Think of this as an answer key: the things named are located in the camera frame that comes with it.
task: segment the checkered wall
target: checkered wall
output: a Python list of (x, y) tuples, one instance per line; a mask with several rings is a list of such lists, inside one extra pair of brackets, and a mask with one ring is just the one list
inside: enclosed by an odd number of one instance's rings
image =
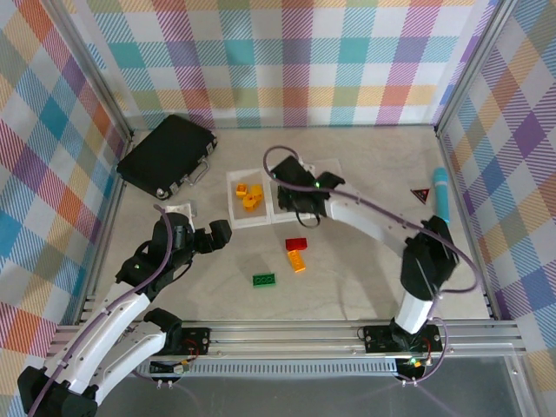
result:
[(556, 415), (556, 1), (522, 0), (445, 139), (505, 318)]
[(123, 140), (39, 0), (0, 10), (0, 416), (22, 416), (17, 376), (75, 306)]
[(174, 112), (208, 128), (432, 122), (496, 1), (65, 3), (124, 114), (152, 129)]

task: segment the beige floor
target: beige floor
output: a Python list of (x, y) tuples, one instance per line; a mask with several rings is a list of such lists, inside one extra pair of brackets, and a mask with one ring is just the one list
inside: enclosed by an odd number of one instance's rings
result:
[[(338, 158), (348, 182), (410, 220), (433, 213), (434, 194), (425, 206), (410, 192), (430, 187), (432, 173), (441, 165), (430, 128), (227, 129), (216, 134), (220, 142), (210, 157), (209, 173), (169, 200), (195, 200), (198, 228), (228, 218), (226, 172), (261, 167), (263, 152), (274, 144), (295, 148), (308, 162)], [(156, 202), (133, 186), (126, 188), (98, 294), (108, 291), (122, 262), (149, 239), (158, 217), (152, 209)], [(451, 212), (453, 240), (469, 252), (453, 198)], [(298, 236), (308, 238), (309, 248), (303, 252), (307, 270), (296, 275), (284, 239)], [(253, 288), (252, 275), (268, 271), (276, 272), (277, 285)], [(461, 264), (446, 285), (461, 288), (471, 281), (470, 269)], [(196, 256), (192, 269), (165, 288), (153, 306), (183, 319), (389, 319), (402, 294), (400, 258), (357, 230), (324, 220), (315, 230), (294, 222), (235, 230), (224, 250)], [(485, 318), (486, 311), (479, 291), (449, 296), (438, 306), (444, 318)]]

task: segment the green lego brick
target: green lego brick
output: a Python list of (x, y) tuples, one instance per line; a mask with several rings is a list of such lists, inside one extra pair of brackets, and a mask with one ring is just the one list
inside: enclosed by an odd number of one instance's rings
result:
[(276, 285), (276, 278), (274, 274), (253, 275), (253, 287), (269, 287), (271, 285)]

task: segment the blue marker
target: blue marker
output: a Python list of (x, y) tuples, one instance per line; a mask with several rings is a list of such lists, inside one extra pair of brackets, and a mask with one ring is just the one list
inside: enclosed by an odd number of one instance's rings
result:
[(436, 215), (444, 222), (449, 223), (448, 173), (443, 167), (434, 170), (434, 188), (436, 190)]

